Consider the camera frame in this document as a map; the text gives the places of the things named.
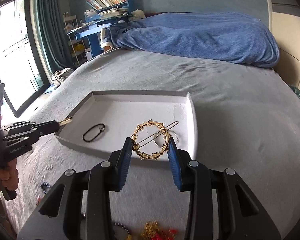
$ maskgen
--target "human hand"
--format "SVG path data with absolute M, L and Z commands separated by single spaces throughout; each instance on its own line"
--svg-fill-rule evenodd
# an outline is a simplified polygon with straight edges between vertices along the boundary
M 18 170 L 16 169 L 17 159 L 8 162 L 5 169 L 0 169 L 0 179 L 2 185 L 8 190 L 16 190 L 19 184 Z

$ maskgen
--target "curtain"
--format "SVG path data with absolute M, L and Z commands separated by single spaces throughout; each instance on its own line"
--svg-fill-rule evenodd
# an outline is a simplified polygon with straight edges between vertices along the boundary
M 59 0 L 36 0 L 36 9 L 39 40 L 51 73 L 67 67 L 74 68 L 59 9 Z

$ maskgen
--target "stuffed animal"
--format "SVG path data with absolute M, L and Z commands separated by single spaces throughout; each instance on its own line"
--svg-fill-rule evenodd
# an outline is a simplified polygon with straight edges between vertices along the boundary
M 144 19 L 146 16 L 145 16 L 145 13 L 141 10 L 135 10 L 133 12 L 131 12 L 132 14 L 132 17 L 130 17 L 128 20 L 129 21 L 137 21 L 137 20 L 140 20 L 140 19 Z

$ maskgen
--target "silver ring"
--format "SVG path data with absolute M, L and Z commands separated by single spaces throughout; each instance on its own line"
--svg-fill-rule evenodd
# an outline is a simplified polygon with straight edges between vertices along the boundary
M 179 139 L 178 139 L 178 136 L 176 135 L 176 133 L 174 132 L 174 131 L 172 131 L 172 130 L 169 130 L 169 133 L 173 133 L 175 136 L 176 136 L 176 141 L 175 141 L 175 143 L 177 144 L 178 142 L 179 142 Z M 157 142 L 155 141 L 157 138 L 155 138 L 153 141 L 154 141 L 154 144 L 158 147 L 158 148 L 161 148 L 158 144 L 157 144 Z

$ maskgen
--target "glass door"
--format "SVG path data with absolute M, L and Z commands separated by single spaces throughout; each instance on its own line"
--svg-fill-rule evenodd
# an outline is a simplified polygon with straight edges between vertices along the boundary
M 0 82 L 16 117 L 50 85 L 34 41 L 29 0 L 0 5 Z

